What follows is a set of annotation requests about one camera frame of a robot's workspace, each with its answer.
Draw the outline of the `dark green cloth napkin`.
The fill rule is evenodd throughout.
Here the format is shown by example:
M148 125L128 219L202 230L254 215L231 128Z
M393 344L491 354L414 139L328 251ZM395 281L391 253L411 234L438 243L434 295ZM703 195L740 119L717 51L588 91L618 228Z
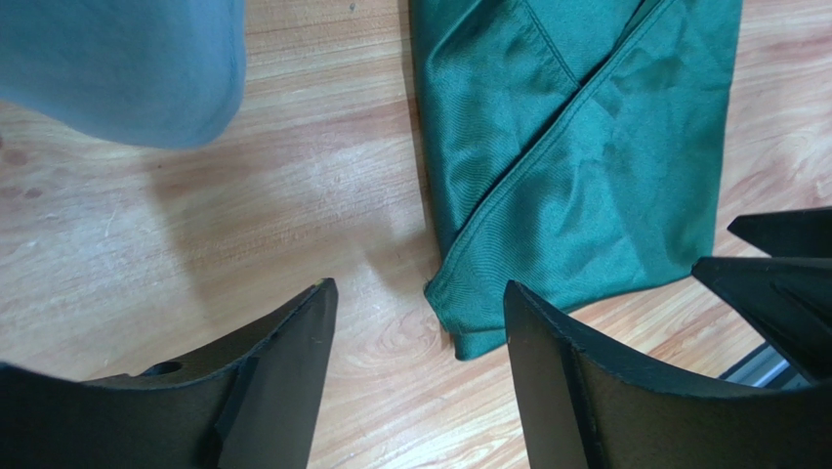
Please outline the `dark green cloth napkin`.
M508 282L564 312L709 255L739 1L415 1L414 84L460 361L506 341Z

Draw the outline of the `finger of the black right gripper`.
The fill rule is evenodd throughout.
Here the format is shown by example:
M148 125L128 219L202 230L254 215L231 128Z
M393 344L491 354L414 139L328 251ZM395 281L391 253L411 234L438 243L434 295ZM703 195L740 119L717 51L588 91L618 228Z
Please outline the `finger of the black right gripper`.
M831 261L703 257L691 274L808 381L831 379Z
M831 208L742 215L728 231L771 257L831 258Z

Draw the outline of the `grey-blue hanging shirt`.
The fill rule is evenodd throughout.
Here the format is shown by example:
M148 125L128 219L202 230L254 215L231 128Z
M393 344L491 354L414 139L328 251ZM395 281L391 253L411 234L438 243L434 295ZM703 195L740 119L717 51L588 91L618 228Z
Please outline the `grey-blue hanging shirt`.
M189 149L243 99L242 1L5 1L1 97L106 141Z

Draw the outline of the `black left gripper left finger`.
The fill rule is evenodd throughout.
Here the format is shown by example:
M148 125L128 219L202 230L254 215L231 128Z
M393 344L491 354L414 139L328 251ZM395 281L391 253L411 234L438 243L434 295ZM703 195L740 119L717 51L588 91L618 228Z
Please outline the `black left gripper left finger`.
M325 278L143 373L69 381L3 363L5 468L304 468L332 348Z

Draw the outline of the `aluminium frame rail right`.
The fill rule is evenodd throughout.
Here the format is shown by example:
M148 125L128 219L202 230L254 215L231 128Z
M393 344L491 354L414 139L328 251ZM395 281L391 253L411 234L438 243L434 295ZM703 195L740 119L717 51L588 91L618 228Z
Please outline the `aluminium frame rail right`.
M793 390L810 383L770 344L764 343L719 376L721 380L771 390Z

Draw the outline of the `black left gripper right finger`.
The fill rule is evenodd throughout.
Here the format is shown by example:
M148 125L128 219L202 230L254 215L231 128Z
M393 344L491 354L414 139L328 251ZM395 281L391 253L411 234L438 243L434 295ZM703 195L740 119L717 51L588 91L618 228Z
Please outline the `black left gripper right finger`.
M511 371L534 468L827 468L831 386L771 390L656 360L511 281Z

